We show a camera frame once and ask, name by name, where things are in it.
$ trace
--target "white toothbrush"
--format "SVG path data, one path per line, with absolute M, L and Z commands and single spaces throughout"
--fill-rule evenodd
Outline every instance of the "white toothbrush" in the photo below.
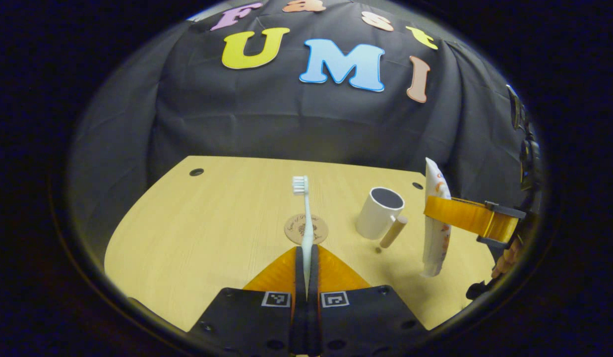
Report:
M 293 176 L 293 194 L 305 196 L 305 234 L 302 237 L 302 270 L 305 274 L 305 290 L 308 296 L 308 282 L 311 276 L 311 247 L 313 247 L 313 223 L 311 222 L 311 208 L 308 204 L 308 177 Z

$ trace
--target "table surface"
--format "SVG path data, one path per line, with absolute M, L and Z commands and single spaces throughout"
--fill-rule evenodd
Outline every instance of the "table surface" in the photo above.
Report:
M 204 169 L 190 176 L 193 169 Z M 424 265 L 425 185 L 418 172 L 312 161 L 188 156 L 126 213 L 105 255 L 107 276 L 131 298 L 188 331 L 220 289 L 241 289 L 296 246 L 286 220 L 304 213 L 292 176 L 308 176 L 311 214 L 325 220 L 322 246 L 372 286 L 392 285 L 428 329 L 466 307 L 468 287 L 489 280 L 494 261 L 476 235 L 452 228 L 441 273 Z M 408 225 L 388 249 L 361 237 L 355 218 L 370 188 L 383 186 L 406 201 Z

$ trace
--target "cork coaster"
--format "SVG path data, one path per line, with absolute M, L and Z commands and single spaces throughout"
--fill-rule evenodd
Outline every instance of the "cork coaster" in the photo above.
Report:
M 329 227 L 323 219 L 316 215 L 311 215 L 313 222 L 313 244 L 320 244 L 329 235 Z M 288 219 L 284 224 L 284 234 L 287 235 L 295 244 L 302 244 L 302 237 L 305 233 L 305 215 L 304 213 L 295 215 Z

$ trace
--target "toothpaste tube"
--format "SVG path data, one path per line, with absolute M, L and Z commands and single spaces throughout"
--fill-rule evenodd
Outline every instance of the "toothpaste tube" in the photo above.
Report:
M 450 189 L 438 169 L 436 163 L 426 158 L 426 203 L 429 196 L 451 199 Z M 424 242 L 424 272 L 422 276 L 428 278 L 436 276 L 441 271 L 447 246 L 450 243 L 450 231 L 452 227 L 431 217 L 425 217 L 425 242 Z

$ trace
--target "mug handle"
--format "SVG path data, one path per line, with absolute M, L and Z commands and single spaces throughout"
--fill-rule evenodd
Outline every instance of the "mug handle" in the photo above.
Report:
M 397 218 L 395 218 L 395 216 L 390 216 L 390 220 L 393 221 L 392 226 L 390 226 L 384 238 L 379 242 L 381 248 L 388 248 L 408 223 L 408 219 L 404 216 L 399 216 Z

